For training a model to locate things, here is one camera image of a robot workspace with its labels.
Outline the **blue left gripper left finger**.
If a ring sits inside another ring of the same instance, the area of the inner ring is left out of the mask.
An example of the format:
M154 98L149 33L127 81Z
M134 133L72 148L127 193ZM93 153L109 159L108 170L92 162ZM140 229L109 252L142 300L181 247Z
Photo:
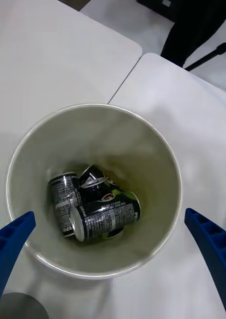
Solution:
M35 226L34 213L29 211L0 229L0 299L16 260Z

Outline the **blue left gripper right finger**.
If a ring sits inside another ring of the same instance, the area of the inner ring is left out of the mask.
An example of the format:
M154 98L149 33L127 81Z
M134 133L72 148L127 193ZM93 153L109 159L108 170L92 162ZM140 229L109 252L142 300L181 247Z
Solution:
M226 311L226 231L191 208L186 209L184 222L204 258Z

